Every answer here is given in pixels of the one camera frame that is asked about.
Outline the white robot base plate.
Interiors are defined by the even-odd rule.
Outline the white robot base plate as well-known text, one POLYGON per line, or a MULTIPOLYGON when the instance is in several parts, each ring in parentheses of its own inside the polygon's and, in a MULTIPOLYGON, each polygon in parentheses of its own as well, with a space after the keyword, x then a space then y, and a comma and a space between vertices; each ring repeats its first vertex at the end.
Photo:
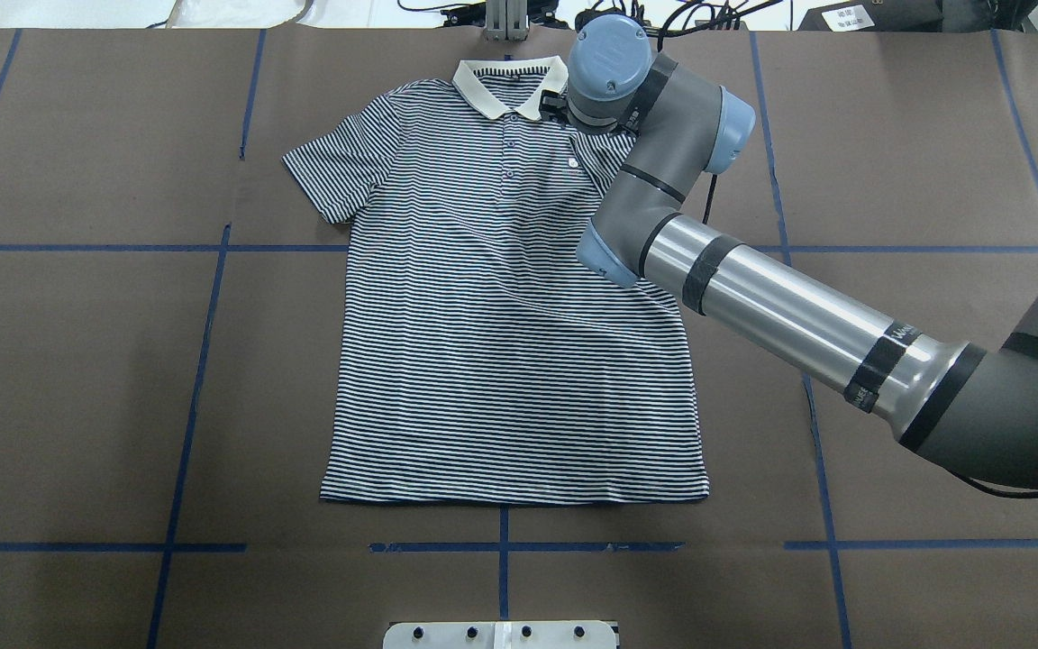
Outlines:
POLYGON ((616 623, 605 620, 485 620, 395 623, 383 648, 621 648, 616 623))

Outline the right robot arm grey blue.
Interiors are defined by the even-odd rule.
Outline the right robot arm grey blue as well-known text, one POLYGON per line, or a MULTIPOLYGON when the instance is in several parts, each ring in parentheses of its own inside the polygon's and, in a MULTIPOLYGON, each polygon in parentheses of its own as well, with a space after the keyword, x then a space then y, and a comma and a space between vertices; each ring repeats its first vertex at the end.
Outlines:
POLYGON ((700 174, 723 173, 760 127, 776 168, 767 100, 750 105, 664 52, 624 13, 578 32, 547 118, 623 129, 635 144, 582 231, 582 266, 622 288, 640 280, 710 316, 849 406, 887 423, 899 447, 999 498, 1038 498, 1038 295, 996 351, 943 343, 797 270, 778 177, 769 177, 778 258, 687 216, 700 174))

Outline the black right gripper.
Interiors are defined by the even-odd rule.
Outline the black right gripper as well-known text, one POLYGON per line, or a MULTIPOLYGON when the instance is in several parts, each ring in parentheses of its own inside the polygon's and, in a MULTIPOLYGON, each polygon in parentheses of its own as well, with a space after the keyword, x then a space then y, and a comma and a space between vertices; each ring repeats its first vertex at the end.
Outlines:
POLYGON ((568 120, 568 96, 552 90, 543 90, 539 97, 539 115, 541 120, 568 120))

